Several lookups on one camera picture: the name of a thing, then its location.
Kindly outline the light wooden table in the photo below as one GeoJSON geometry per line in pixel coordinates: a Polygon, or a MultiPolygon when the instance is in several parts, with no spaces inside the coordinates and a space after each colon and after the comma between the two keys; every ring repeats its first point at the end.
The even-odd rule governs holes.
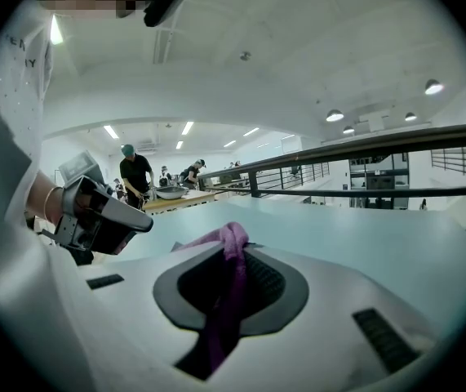
{"type": "Polygon", "coordinates": [[[164,212],[173,212],[186,207],[193,207],[201,204],[212,203],[217,200],[229,198],[226,191],[199,191],[189,190],[184,196],[177,199],[156,198],[147,202],[142,211],[150,216],[162,214],[164,212]]]}

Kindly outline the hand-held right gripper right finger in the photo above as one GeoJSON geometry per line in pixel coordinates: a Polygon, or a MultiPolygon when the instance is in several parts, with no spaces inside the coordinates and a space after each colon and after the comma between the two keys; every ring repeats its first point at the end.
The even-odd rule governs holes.
{"type": "Polygon", "coordinates": [[[420,311],[362,272],[269,247],[256,251],[300,272],[308,299],[281,331],[241,339],[216,384],[384,384],[392,374],[383,358],[397,347],[413,362],[436,345],[437,331],[420,311]]]}

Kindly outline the dark framed glass partition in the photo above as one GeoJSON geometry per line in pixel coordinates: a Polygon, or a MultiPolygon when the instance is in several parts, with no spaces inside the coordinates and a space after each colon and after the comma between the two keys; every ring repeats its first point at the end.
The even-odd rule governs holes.
{"type": "MultiPolygon", "coordinates": [[[[350,159],[349,170],[351,190],[409,188],[410,169],[407,153],[350,159]]],[[[408,205],[408,198],[391,198],[383,195],[349,199],[349,206],[354,208],[406,210],[408,205]]]]}

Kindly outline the row of ceiling light panels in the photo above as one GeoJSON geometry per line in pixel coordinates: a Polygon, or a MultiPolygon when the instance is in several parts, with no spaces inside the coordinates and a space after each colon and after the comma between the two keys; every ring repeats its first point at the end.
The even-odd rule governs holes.
{"type": "Polygon", "coordinates": [[[262,131],[260,127],[195,121],[106,124],[101,129],[119,146],[162,152],[232,149],[262,131]]]}

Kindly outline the large metal bowl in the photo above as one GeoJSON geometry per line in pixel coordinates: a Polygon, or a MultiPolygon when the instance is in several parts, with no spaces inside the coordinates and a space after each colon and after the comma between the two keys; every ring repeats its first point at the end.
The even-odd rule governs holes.
{"type": "Polygon", "coordinates": [[[183,198],[188,192],[188,188],[176,185],[157,187],[155,189],[156,196],[164,200],[175,200],[183,198]]]}

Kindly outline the fluorescent tube light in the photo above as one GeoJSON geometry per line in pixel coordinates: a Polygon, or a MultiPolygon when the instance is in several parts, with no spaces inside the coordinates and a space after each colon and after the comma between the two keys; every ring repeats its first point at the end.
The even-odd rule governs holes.
{"type": "Polygon", "coordinates": [[[50,40],[53,45],[60,45],[64,42],[56,15],[51,18],[50,40]]]}

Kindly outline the person's left forearm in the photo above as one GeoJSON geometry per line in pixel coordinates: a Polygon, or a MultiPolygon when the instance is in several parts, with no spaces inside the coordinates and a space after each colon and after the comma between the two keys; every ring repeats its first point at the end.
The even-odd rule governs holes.
{"type": "Polygon", "coordinates": [[[63,216],[63,188],[39,171],[29,191],[26,209],[36,216],[57,225],[63,216]]]}

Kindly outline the purple cloth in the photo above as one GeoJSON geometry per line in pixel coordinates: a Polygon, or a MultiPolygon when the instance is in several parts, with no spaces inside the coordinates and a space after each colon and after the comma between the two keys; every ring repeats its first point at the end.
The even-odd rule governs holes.
{"type": "Polygon", "coordinates": [[[207,379],[225,361],[237,345],[240,322],[246,305],[246,259],[244,247],[249,237],[237,222],[214,229],[191,243],[176,243],[173,252],[204,243],[224,244],[219,272],[220,289],[196,345],[176,367],[200,380],[207,379]]]}

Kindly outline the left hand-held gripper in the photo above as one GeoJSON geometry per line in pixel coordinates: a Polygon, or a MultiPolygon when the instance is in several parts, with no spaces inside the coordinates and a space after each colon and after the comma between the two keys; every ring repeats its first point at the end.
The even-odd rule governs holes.
{"type": "Polygon", "coordinates": [[[113,189],[104,182],[99,164],[87,150],[60,165],[59,172],[64,180],[60,223],[53,232],[43,220],[38,223],[38,234],[55,245],[70,251],[117,255],[135,235],[152,229],[151,217],[111,197],[113,189]],[[90,206],[78,206],[81,194],[90,198],[90,206]]]}

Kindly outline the black metal railing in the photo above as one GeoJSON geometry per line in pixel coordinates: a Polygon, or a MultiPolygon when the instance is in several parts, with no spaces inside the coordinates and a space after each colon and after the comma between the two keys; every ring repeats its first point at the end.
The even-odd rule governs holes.
{"type": "Polygon", "coordinates": [[[256,172],[259,189],[294,189],[330,175],[329,163],[293,165],[256,172]]]}
{"type": "Polygon", "coordinates": [[[432,167],[466,175],[466,147],[432,149],[430,157],[432,167]]]}

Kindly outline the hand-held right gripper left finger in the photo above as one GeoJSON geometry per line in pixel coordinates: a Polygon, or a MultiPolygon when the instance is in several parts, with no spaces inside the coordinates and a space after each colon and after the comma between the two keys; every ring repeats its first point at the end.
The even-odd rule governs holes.
{"type": "Polygon", "coordinates": [[[198,334],[175,326],[153,298],[156,279],[168,269],[218,247],[217,242],[131,261],[115,261],[78,268],[85,280],[110,274],[123,277],[119,283],[95,289],[96,298],[131,339],[148,354],[173,365],[197,343],[198,334]]]}

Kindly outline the person's white shirt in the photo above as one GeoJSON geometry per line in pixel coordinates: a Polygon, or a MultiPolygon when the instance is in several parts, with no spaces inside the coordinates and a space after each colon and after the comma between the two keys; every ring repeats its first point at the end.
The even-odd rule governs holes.
{"type": "Polygon", "coordinates": [[[24,220],[41,171],[52,16],[38,0],[24,0],[0,33],[0,320],[60,392],[97,392],[72,317],[73,288],[88,287],[68,251],[40,245],[24,220]]]}

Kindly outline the black railing with wooden handrail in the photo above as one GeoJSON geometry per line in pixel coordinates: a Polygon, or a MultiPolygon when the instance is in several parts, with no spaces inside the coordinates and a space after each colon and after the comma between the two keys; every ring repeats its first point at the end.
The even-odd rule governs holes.
{"type": "MultiPolygon", "coordinates": [[[[460,200],[466,200],[466,175],[432,167],[430,151],[459,147],[466,147],[466,125],[421,129],[283,154],[201,176],[197,186],[205,191],[223,190],[227,194],[250,195],[254,198],[288,195],[309,199],[321,198],[324,202],[340,198],[348,205],[350,198],[380,195],[408,198],[409,202],[415,203],[421,202],[424,198],[427,200],[437,198],[455,205],[460,200]],[[408,154],[410,169],[408,189],[358,191],[350,189],[350,159],[401,153],[408,154]],[[256,172],[314,163],[329,163],[330,175],[294,189],[258,188],[256,172]]],[[[466,229],[466,210],[463,215],[466,229]]]]}

